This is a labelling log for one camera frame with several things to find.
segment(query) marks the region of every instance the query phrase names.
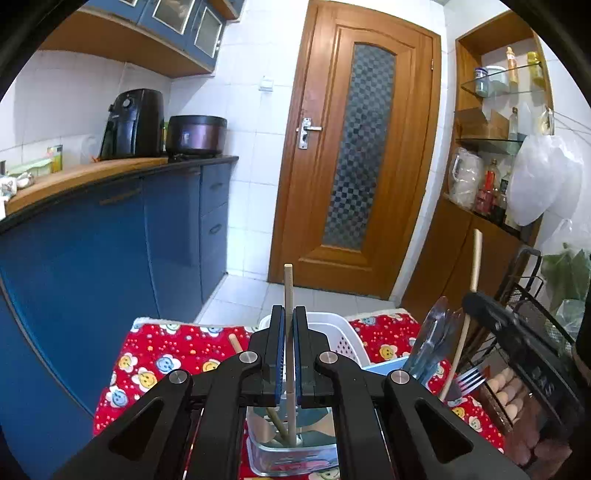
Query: tiled floor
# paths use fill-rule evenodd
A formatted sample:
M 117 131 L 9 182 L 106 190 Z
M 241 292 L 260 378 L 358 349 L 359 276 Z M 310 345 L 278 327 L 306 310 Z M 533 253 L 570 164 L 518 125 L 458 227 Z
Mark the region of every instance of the tiled floor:
M 394 302 L 296 287 L 295 305 L 311 312 L 332 312 L 344 317 L 395 308 Z M 201 325 L 255 326 L 283 304 L 283 285 L 227 275 L 195 320 Z

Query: wooden cabinet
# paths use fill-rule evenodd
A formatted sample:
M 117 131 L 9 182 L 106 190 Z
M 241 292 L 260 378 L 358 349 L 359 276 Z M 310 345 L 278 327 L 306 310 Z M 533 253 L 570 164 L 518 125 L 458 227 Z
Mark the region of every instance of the wooden cabinet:
M 441 197 L 421 256 L 401 306 L 422 322 L 437 299 L 445 295 L 458 309 L 470 289 L 473 231 L 482 232 L 482 263 L 478 290 L 494 296 L 521 241 L 488 220 Z

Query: wooden shelf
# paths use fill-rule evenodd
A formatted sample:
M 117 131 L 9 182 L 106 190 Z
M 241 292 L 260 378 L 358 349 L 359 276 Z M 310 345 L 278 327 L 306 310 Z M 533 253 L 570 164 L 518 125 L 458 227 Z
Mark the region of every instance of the wooden shelf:
M 125 20 L 90 9 L 66 18 L 40 50 L 66 50 L 130 62 L 169 78 L 211 73 L 164 40 Z
M 210 0 L 210 3 L 226 20 L 236 20 L 239 16 L 228 0 Z

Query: red tablecloth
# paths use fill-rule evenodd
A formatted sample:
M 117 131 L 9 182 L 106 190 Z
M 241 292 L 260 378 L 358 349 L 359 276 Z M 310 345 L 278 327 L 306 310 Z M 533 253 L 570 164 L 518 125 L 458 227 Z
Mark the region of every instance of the red tablecloth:
M 419 324 L 406 312 L 380 314 L 350 322 L 373 363 L 410 354 L 419 331 Z M 252 331 L 242 327 L 206 328 L 197 325 L 134 322 L 125 339 L 119 358 L 96 408 L 94 434 L 100 433 L 130 405 L 147 392 L 171 370 L 183 368 L 199 374 L 216 368 L 234 355 L 228 335 L 234 333 L 244 349 Z M 443 387 L 449 363 L 440 363 L 437 373 L 428 382 L 429 390 L 437 394 Z M 502 451 L 504 438 L 492 424 L 482 406 L 471 396 L 458 400 L 453 411 Z M 293 479 L 327 480 L 339 477 L 338 469 L 318 472 Z M 240 479 L 256 478 L 248 466 L 246 447 L 242 449 Z

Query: glass cabinet door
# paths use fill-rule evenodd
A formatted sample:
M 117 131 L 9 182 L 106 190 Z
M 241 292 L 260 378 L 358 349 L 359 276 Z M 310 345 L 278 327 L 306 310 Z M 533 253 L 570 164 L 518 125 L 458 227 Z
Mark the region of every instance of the glass cabinet door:
M 96 7 L 137 23 L 148 0 L 90 0 L 85 7 Z
M 144 9 L 139 24 L 182 48 L 198 6 L 198 0 L 157 0 Z
M 224 27 L 222 15 L 203 0 L 197 10 L 191 35 L 187 39 L 186 51 L 213 70 Z

